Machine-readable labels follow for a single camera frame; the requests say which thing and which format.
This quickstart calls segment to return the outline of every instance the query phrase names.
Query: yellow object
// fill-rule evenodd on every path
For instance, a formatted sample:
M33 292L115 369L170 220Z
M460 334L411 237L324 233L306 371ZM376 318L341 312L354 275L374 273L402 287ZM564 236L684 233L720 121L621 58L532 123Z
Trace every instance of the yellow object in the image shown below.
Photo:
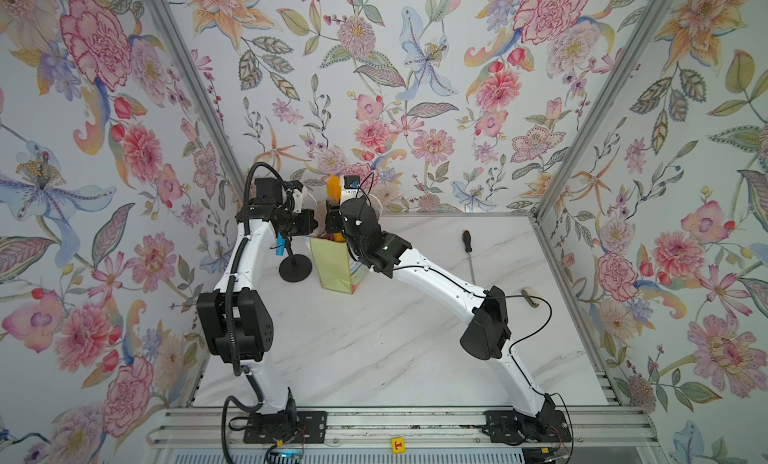
M403 454L406 451L406 441L402 437L392 440L392 454Z
M335 203L341 202L341 180L339 177L331 176L326 182L326 191L328 197Z

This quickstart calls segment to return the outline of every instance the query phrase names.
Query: black screwdriver handle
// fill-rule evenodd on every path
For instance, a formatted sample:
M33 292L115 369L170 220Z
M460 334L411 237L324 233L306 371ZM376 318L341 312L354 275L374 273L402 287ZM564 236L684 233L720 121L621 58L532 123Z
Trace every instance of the black screwdriver handle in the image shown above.
M462 233L462 240L464 241L464 251L469 253L472 251L472 236L469 235L469 231L465 230Z

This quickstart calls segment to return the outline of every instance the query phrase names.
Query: black stand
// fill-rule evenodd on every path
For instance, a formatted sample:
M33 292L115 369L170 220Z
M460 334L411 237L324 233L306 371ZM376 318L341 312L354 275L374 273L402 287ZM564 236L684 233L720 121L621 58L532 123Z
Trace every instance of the black stand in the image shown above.
M312 261L302 254L294 254L290 241L286 240L285 248L288 257L280 263L280 277L286 282L300 282L312 273Z

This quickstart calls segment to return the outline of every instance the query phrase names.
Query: mounting plate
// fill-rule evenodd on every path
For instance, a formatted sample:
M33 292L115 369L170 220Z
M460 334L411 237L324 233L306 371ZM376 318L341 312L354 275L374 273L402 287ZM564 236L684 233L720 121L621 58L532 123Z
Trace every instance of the mounting plate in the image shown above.
M304 429L305 444L323 444L326 439L326 424L328 412L299 411L297 417L297 429ZM286 435L291 434L292 429L287 422L272 424L264 420L264 416L258 412L252 412L248 416L248 424L243 436L245 444L274 444ZM301 436L294 442L301 443Z

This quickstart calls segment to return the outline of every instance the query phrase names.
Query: blue object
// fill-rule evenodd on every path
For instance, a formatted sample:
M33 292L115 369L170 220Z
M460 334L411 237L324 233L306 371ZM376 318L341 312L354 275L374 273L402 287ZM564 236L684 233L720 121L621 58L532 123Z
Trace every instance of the blue object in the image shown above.
M286 240L283 239L283 236L280 234L277 234L277 249L275 250L275 254L278 256L282 256L286 251Z

